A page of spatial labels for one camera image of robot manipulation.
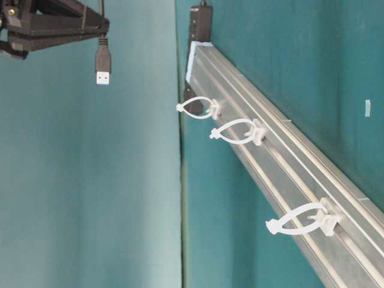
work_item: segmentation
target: white tape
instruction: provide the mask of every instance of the white tape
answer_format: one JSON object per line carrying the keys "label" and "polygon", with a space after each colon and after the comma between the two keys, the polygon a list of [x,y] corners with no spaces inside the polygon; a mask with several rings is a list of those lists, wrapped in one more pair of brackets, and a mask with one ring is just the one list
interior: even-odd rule
{"label": "white tape", "polygon": [[365,101],[365,117],[371,116],[371,100]]}
{"label": "white tape", "polygon": [[196,46],[213,47],[213,44],[211,42],[198,42],[198,41],[191,42],[190,55],[188,57],[187,74],[185,75],[185,79],[188,83],[191,80],[193,59],[194,59],[194,55],[196,54]]}

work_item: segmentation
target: green wall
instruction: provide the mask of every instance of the green wall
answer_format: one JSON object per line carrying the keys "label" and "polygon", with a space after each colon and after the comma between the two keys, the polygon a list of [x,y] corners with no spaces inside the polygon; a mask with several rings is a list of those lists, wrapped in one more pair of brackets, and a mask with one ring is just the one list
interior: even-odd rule
{"label": "green wall", "polygon": [[175,4],[106,1],[106,13],[112,83],[84,75],[79,287],[180,287]]}
{"label": "green wall", "polygon": [[109,87],[96,40],[0,57],[1,287],[180,287],[175,5],[106,14]]}
{"label": "green wall", "polygon": [[78,48],[0,57],[1,287],[77,286]]}
{"label": "green wall", "polygon": [[[384,209],[384,3],[208,2],[215,46]],[[198,3],[176,4],[180,83]],[[213,126],[182,117],[186,287],[322,287],[295,243],[266,230],[276,215],[229,145],[208,139]]]}

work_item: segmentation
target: aluminum rail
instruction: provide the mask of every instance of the aluminum rail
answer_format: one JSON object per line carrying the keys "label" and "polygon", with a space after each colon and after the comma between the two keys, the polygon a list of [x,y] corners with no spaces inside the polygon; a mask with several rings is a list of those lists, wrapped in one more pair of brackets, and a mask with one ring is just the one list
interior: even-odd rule
{"label": "aluminum rail", "polygon": [[[341,217],[333,236],[320,229],[294,236],[324,285],[384,287],[384,214],[215,47],[197,45],[190,57],[188,82],[220,105],[218,125],[245,118],[266,127],[260,146],[232,148],[277,214],[325,197]],[[226,136],[241,140],[249,129],[234,125]],[[312,222],[297,216],[287,227]]]}

